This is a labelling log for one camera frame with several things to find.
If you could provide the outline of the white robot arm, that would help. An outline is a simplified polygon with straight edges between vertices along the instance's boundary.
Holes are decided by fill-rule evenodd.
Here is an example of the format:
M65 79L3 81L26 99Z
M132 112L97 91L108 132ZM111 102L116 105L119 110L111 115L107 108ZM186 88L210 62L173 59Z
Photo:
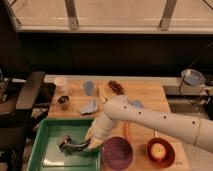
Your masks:
M85 139L96 148L111 134L118 121L131 121L213 153L213 121L131 105L125 95L115 96L91 124Z

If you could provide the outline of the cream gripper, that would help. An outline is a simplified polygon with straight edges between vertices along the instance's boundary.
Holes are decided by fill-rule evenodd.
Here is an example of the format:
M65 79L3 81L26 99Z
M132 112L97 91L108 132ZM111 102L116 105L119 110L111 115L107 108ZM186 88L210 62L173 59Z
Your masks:
M90 141L88 149L94 149L103 143L103 133L99 129L90 127L86 133L85 139Z

